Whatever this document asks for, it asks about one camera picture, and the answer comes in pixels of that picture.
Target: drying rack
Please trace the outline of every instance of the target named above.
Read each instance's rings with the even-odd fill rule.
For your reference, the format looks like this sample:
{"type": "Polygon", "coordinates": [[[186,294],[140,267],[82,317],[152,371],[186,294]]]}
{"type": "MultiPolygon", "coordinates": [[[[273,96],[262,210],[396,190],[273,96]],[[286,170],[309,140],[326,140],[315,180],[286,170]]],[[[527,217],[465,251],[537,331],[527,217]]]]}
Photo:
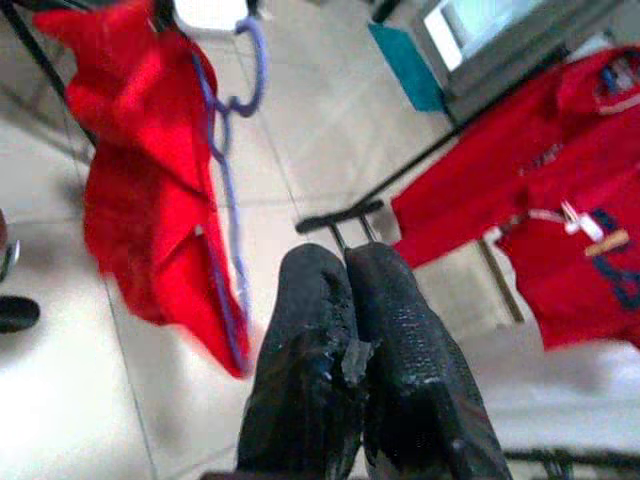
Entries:
{"type": "MultiPolygon", "coordinates": [[[[477,113],[473,114],[469,119],[464,122],[457,124],[453,121],[452,116],[448,111],[445,110],[445,113],[451,119],[451,123],[453,124],[453,128],[449,133],[443,135],[433,144],[426,147],[422,152],[416,155],[414,158],[409,160],[404,164],[403,167],[390,174],[386,179],[381,181],[378,185],[373,187],[369,192],[365,193],[352,203],[349,207],[344,208],[342,210],[337,210],[333,212],[326,213],[324,215],[312,216],[302,219],[299,223],[296,224],[296,231],[300,234],[310,233],[316,230],[321,230],[324,228],[328,228],[331,234],[333,235],[334,240],[338,244],[338,246],[344,250],[347,248],[347,245],[340,233],[339,225],[341,223],[347,222],[349,220],[358,220],[362,229],[364,230],[367,239],[369,241],[374,241],[374,233],[371,228],[371,224],[367,219],[367,215],[374,213],[380,210],[384,206],[384,202],[380,200],[379,195],[395,184],[398,180],[405,177],[408,173],[413,171],[416,167],[424,163],[427,159],[431,157],[432,154],[440,150],[442,147],[447,145],[453,139],[458,137],[460,134],[464,133],[471,125],[473,125],[484,113],[493,108],[495,105],[500,103],[506,97],[508,97],[515,90],[520,88],[524,83],[531,80],[533,77],[539,75],[543,71],[547,70],[549,67],[560,63],[564,60],[569,54],[569,50],[566,46],[561,46],[554,50],[551,54],[549,54],[539,65],[537,65],[534,69],[525,74],[518,82],[512,85],[509,89],[503,92],[500,96],[493,99],[488,105],[482,108],[477,113]]],[[[505,280],[502,275],[502,271],[498,262],[491,252],[491,249],[487,242],[481,238],[478,240],[478,245],[480,249],[480,253],[484,258],[489,271],[491,272],[492,277],[496,282],[496,286],[500,292],[500,295],[509,310],[511,317],[516,323],[524,323],[524,315],[522,311],[518,307],[516,299],[513,295],[511,288],[509,288],[509,284],[505,280]]]]}

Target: clothing tag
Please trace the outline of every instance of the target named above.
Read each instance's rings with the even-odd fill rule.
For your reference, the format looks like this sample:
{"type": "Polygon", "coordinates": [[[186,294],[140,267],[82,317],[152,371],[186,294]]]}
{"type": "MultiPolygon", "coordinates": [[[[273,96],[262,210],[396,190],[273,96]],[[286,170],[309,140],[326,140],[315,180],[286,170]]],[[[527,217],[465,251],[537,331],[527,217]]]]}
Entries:
{"type": "Polygon", "coordinates": [[[578,222],[569,222],[564,224],[564,231],[568,235],[575,235],[580,231],[580,224],[578,222]]]}
{"type": "Polygon", "coordinates": [[[601,242],[604,239],[604,232],[590,215],[580,215],[580,229],[587,234],[592,242],[601,242]]]}
{"type": "Polygon", "coordinates": [[[584,254],[587,257],[597,257],[627,243],[629,243],[629,233],[627,233],[626,230],[616,230],[607,236],[607,238],[603,239],[602,242],[585,248],[584,254]]]}

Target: black object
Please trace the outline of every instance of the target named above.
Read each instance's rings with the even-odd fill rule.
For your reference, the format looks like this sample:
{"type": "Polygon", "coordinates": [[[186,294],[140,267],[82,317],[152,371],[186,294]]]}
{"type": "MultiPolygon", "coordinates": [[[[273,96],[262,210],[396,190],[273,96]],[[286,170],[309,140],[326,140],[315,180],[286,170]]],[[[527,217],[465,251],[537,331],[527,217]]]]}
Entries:
{"type": "Polygon", "coordinates": [[[33,327],[40,318],[40,307],[22,297],[0,297],[0,333],[16,333],[33,327]]]}
{"type": "Polygon", "coordinates": [[[345,254],[367,371],[364,446],[373,478],[511,479],[460,348],[392,248],[345,254]]]}
{"type": "Polygon", "coordinates": [[[347,478],[360,447],[368,346],[344,266],[317,245],[282,262],[238,446],[238,470],[347,478]]]}
{"type": "Polygon", "coordinates": [[[578,451],[564,448],[505,451],[507,459],[517,462],[581,465],[615,470],[640,472],[640,455],[612,451],[578,451]]]}
{"type": "Polygon", "coordinates": [[[375,23],[384,22],[393,13],[402,0],[384,0],[373,14],[371,20],[375,23]]]}
{"type": "MultiPolygon", "coordinates": [[[[38,64],[42,72],[49,79],[49,83],[54,91],[66,104],[65,85],[56,71],[55,67],[42,50],[38,41],[31,34],[29,27],[24,23],[14,7],[14,3],[34,12],[43,12],[53,9],[75,9],[75,10],[95,10],[97,8],[108,7],[117,3],[118,0],[0,0],[0,11],[4,14],[14,32],[31,54],[31,57],[38,64]]],[[[252,14],[258,9],[259,0],[247,0],[247,6],[252,14]]],[[[169,28],[173,25],[173,1],[155,0],[154,26],[158,31],[169,28]]],[[[96,146],[96,136],[82,128],[89,141],[96,146]]]]}

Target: blue cloth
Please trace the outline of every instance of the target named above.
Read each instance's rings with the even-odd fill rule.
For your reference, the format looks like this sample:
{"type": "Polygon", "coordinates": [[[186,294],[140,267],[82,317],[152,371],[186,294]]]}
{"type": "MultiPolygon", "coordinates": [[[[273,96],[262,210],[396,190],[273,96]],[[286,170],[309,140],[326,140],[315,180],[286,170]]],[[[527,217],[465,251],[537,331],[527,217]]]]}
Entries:
{"type": "Polygon", "coordinates": [[[442,91],[406,32],[370,24],[369,31],[402,85],[413,107],[419,112],[442,112],[442,91]]]}

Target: red garment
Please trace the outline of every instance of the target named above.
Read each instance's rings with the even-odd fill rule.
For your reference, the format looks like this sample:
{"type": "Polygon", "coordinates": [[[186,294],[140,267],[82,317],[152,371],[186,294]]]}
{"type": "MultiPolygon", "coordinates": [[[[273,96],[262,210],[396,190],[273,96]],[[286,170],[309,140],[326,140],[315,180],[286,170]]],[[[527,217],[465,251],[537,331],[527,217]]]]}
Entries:
{"type": "MultiPolygon", "coordinates": [[[[640,145],[636,159],[640,160],[640,145]]],[[[629,233],[630,244],[602,255],[617,270],[640,271],[637,198],[640,161],[569,198],[579,211],[606,212],[629,233]]],[[[498,243],[513,263],[518,291],[531,306],[545,348],[599,338],[640,346],[640,310],[625,307],[615,295],[615,284],[585,256],[585,248],[592,244],[582,231],[567,235],[564,224],[537,219],[526,220],[498,243]]],[[[640,299],[637,283],[624,287],[632,298],[640,299]]]]}
{"type": "MultiPolygon", "coordinates": [[[[600,76],[629,51],[638,49],[557,66],[485,115],[393,200],[403,234],[396,249],[417,267],[514,216],[558,211],[569,201],[578,212],[613,215],[632,240],[603,258],[613,268],[640,270],[640,210],[632,200],[640,193],[640,107],[633,106],[640,87],[608,96],[600,76]]],[[[529,219],[500,246],[547,347],[604,337],[640,345],[640,312],[621,305],[614,285],[585,256],[590,243],[562,224],[529,219]]]]}
{"type": "MultiPolygon", "coordinates": [[[[571,176],[576,165],[585,168],[585,151],[606,150],[620,135],[618,125],[626,127],[627,119],[637,121],[640,115],[634,108],[600,115],[594,96],[603,67],[628,50],[639,51],[605,51],[557,66],[529,82],[476,122],[453,150],[393,199],[403,237],[395,248],[409,264],[417,267],[433,260],[530,208],[557,208],[563,175],[571,176]],[[603,133],[583,141],[596,127],[603,133]],[[548,165],[536,168],[541,164],[548,165]]],[[[635,88],[616,102],[638,93],[640,88],[635,88]]],[[[621,142],[635,140],[635,134],[620,136],[621,142]]],[[[608,166],[596,158],[589,168],[608,166]]]]}
{"type": "MultiPolygon", "coordinates": [[[[133,313],[186,327],[240,377],[247,372],[234,361],[209,271],[207,239],[222,263],[235,318],[242,318],[232,300],[192,52],[214,91],[215,73],[180,33],[155,33],[152,11],[151,0],[134,0],[92,13],[34,16],[41,31],[73,49],[78,73],[67,100],[100,137],[85,193],[85,241],[133,313]]],[[[248,358],[246,324],[235,324],[248,358]]]]}

